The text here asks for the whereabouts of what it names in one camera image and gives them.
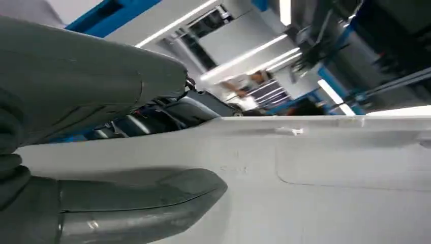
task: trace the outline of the fluorescent light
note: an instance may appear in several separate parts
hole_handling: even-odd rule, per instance
[[[287,26],[292,23],[291,0],[280,0],[280,21]]]
[[[319,80],[317,83],[326,93],[328,93],[328,95],[336,104],[341,104],[344,102],[343,99],[334,91],[334,89],[332,89],[332,87],[325,80]],[[346,115],[356,115],[355,112],[353,112],[353,110],[347,104],[341,105],[340,109]]]
[[[187,13],[186,15],[184,15],[183,17],[177,19],[176,21],[170,23],[169,25],[167,25],[166,27],[164,27],[163,29],[159,30],[158,32],[154,33],[153,35],[149,36],[148,38],[146,38],[145,40],[143,40],[142,42],[138,43],[135,47],[142,47],[143,45],[149,43],[150,41],[156,39],[157,37],[163,35],[164,33],[166,33],[167,31],[173,29],[174,27],[176,27],[177,25],[183,23],[184,21],[186,21],[188,18],[193,17],[193,15],[199,13],[200,11],[202,11],[203,9],[205,9],[206,7],[210,6],[211,4],[217,2],[218,0],[209,0],[206,3],[200,5],[199,7],[193,9],[192,11],[190,11],[189,13]]]
[[[275,65],[273,65],[273,66],[269,67],[269,68],[268,68],[268,70],[273,70],[273,69],[275,69],[275,68],[277,68],[277,67],[279,67],[279,66],[281,66],[281,65],[283,65],[283,64],[285,64],[285,63],[287,63],[287,62],[289,62],[290,60],[292,60],[292,59],[294,59],[294,58],[296,58],[296,57],[301,56],[301,55],[302,55],[302,53],[301,53],[301,52],[300,52],[300,53],[297,53],[297,54],[295,54],[295,55],[293,55],[293,56],[291,56],[291,57],[289,57],[289,58],[287,58],[287,59],[285,59],[285,60],[281,61],[280,63],[275,64]]]
[[[266,69],[268,66],[271,66],[271,65],[273,65],[273,64],[275,64],[275,63],[277,63],[278,61],[280,61],[280,60],[282,60],[282,59],[284,59],[284,58],[286,58],[286,57],[288,57],[288,56],[290,56],[290,55],[292,55],[292,54],[296,53],[298,50],[299,50],[299,47],[294,48],[294,49],[292,49],[292,50],[290,50],[290,51],[288,51],[288,52],[285,52],[285,53],[283,53],[282,55],[280,55],[280,56],[278,56],[278,57],[276,57],[276,58],[274,58],[274,59],[271,59],[270,61],[268,61],[268,62],[266,62],[266,63],[264,63],[264,64],[261,64],[261,65],[259,65],[259,66],[255,67],[255,68],[254,68],[254,69],[252,69],[252,70],[247,71],[247,74],[248,74],[248,75],[251,75],[251,74],[253,74],[253,73],[255,73],[255,72],[259,71],[259,70]],[[287,60],[287,61],[292,60],[293,58],[298,57],[298,56],[300,56],[300,55],[301,55],[301,53],[298,53],[298,54],[296,54],[296,55],[292,56],[291,58],[288,58],[288,60]]]
[[[255,49],[253,49],[253,50],[251,50],[251,51],[249,51],[249,52],[247,52],[247,53],[245,53],[245,54],[243,54],[243,55],[241,55],[241,56],[239,56],[239,57],[237,57],[237,58],[235,58],[235,59],[233,59],[227,63],[224,63],[224,64],[218,66],[217,68],[215,68],[211,71],[206,72],[205,74],[203,74],[201,76],[201,80],[207,80],[207,79],[227,70],[228,68],[246,60],[247,58],[249,58],[249,57],[253,56],[254,54],[262,51],[263,49],[271,46],[272,44],[275,44],[275,43],[281,41],[282,39],[284,39],[286,37],[287,37],[287,35],[281,35],[281,36],[273,39],[272,41],[269,41],[269,42],[263,44],[262,46],[259,46],[259,47],[255,48]]]
[[[411,107],[411,108],[400,108],[385,111],[378,111],[367,113],[370,116],[422,116],[431,115],[431,105]]]

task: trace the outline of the white paint surface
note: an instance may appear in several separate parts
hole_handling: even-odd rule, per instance
[[[199,44],[221,65],[278,36],[256,11],[250,11],[199,39]]]
[[[129,45],[137,45],[151,35],[157,33],[161,29],[174,23],[176,20],[181,19],[183,16],[187,15],[189,12],[193,11],[200,5],[205,4],[208,0],[162,0],[149,10],[145,11],[138,17],[134,18],[121,28],[117,29],[113,33],[109,34],[106,39],[110,41],[116,41],[120,43],[125,43]],[[163,35],[158,36],[153,39],[152,42],[157,42],[166,36],[174,33],[180,27],[186,25],[187,23],[193,21],[200,15],[206,13],[207,11],[214,8],[216,5],[220,4],[221,0],[215,1],[211,5],[208,5],[204,9],[200,10],[193,16],[181,21],[181,23],[176,24],[169,28],[168,31],[164,32]]]
[[[417,138],[430,129],[431,117],[233,117],[18,153],[44,176],[129,170],[135,179],[122,180],[136,183],[146,171],[179,167],[206,168],[227,182],[228,192],[198,223],[157,243],[429,243],[431,150]]]
[[[94,8],[102,0],[46,0],[57,12],[63,23],[68,25]]]

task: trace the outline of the person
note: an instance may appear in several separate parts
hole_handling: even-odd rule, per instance
[[[237,96],[243,98],[247,96],[248,92],[252,89],[258,88],[260,84],[265,81],[272,80],[273,76],[267,71],[257,71],[254,74],[238,75],[220,84],[223,88],[236,93]]]

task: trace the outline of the blue steel structure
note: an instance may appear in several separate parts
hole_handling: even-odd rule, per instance
[[[161,0],[103,0],[66,29],[103,38]]]

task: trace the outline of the blue beam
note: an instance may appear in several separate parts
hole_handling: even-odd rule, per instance
[[[252,0],[252,3],[262,12],[268,10],[268,0]]]
[[[103,38],[161,0],[103,0],[66,29]]]

